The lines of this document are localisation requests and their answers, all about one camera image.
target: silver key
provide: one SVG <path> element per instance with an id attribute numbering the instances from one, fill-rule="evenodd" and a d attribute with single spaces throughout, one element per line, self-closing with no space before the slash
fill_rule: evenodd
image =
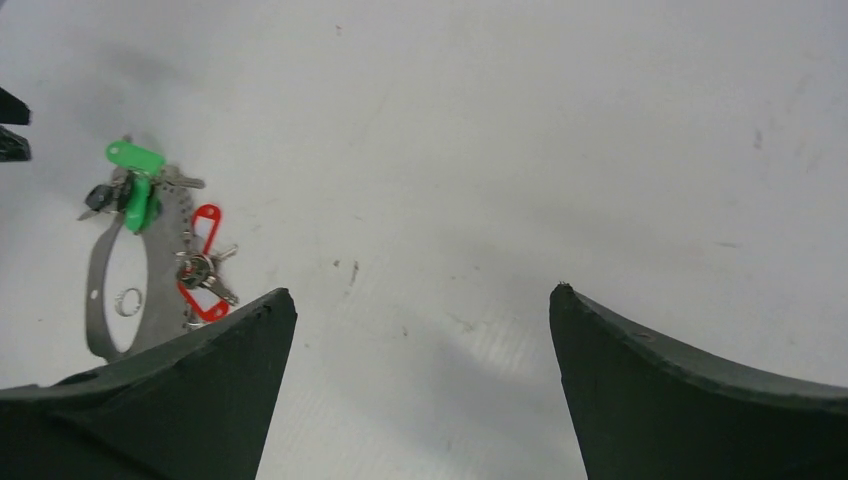
<path id="1" fill-rule="evenodd" d="M 220 265 L 221 262 L 232 257 L 236 253 L 238 253 L 238 245 L 233 245 L 232 247 L 224 250 L 223 252 L 212 255 L 212 261 L 215 262 L 217 268 L 217 265 Z"/>
<path id="2" fill-rule="evenodd" d="M 77 221 L 78 221 L 78 222 L 82 222 L 82 221 L 84 221 L 84 220 L 88 220 L 88 219 L 89 219 L 89 218 L 91 218 L 91 217 L 96 217 L 96 216 L 97 216 L 97 215 L 99 215 L 99 214 L 100 214 L 100 212 L 95 211 L 95 210 L 86 210 L 85 212 L 83 212 L 83 213 L 82 213 L 82 215 L 80 215 L 80 216 L 77 218 Z"/>
<path id="3" fill-rule="evenodd" d="M 238 297 L 224 285 L 218 276 L 217 266 L 223 259 L 216 260 L 216 257 L 210 258 L 200 253 L 188 252 L 178 253 L 177 258 L 182 264 L 179 280 L 186 288 L 193 290 L 202 287 L 230 305 L 238 304 Z"/>
<path id="4" fill-rule="evenodd" d="M 165 182 L 175 187 L 185 188 L 206 188 L 206 182 L 202 178 L 186 177 L 180 173 L 180 169 L 174 165 L 165 165 L 162 167 L 162 172 L 157 178 L 160 182 Z"/>
<path id="5" fill-rule="evenodd" d="M 206 280 L 203 281 L 203 287 L 209 290 L 210 292 L 214 293 L 230 305 L 238 305 L 238 297 L 235 296 L 235 294 L 230 291 L 229 288 L 224 286 L 223 282 L 221 282 L 221 280 L 216 275 L 209 275 L 208 277 L 206 277 Z"/>

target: white table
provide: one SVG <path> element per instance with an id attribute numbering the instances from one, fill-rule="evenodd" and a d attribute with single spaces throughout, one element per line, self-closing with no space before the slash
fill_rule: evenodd
<path id="1" fill-rule="evenodd" d="M 128 131 L 207 180 L 239 296 L 294 296 L 259 478 L 584 478 L 561 280 L 848 385 L 848 4 L 638 3 L 7 2 L 0 387 L 100 364 L 75 219 Z M 143 269 L 122 235 L 105 294 Z"/>

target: key ring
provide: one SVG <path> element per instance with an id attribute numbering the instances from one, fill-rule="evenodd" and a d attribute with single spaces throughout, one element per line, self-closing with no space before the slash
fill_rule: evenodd
<path id="1" fill-rule="evenodd" d="M 124 308 L 124 300 L 126 300 L 128 293 L 135 293 L 138 296 L 138 302 L 136 303 L 135 307 L 129 312 Z M 132 317 L 133 315 L 138 313 L 139 310 L 141 310 L 143 299 L 144 296 L 142 295 L 141 290 L 136 287 L 128 288 L 115 297 L 115 311 L 118 312 L 118 315 L 122 317 Z"/>

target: black key head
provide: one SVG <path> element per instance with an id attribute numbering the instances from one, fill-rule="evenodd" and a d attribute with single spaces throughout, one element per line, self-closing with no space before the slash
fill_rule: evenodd
<path id="1" fill-rule="evenodd" d="M 85 204 L 92 211 L 99 212 L 115 200 L 115 190 L 111 185 L 98 185 L 85 197 Z"/>

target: red key tag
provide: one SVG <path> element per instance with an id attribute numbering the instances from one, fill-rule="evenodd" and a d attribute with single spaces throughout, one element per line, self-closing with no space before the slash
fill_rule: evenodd
<path id="1" fill-rule="evenodd" d="M 212 242 L 218 233 L 221 223 L 221 209 L 217 205 L 203 205 L 194 212 L 191 224 L 194 234 L 203 239 L 201 252 L 208 255 L 212 250 Z M 187 289 L 182 282 L 177 282 L 177 288 L 185 297 L 191 309 L 205 322 L 215 322 L 227 316 L 230 305 L 205 288 Z"/>

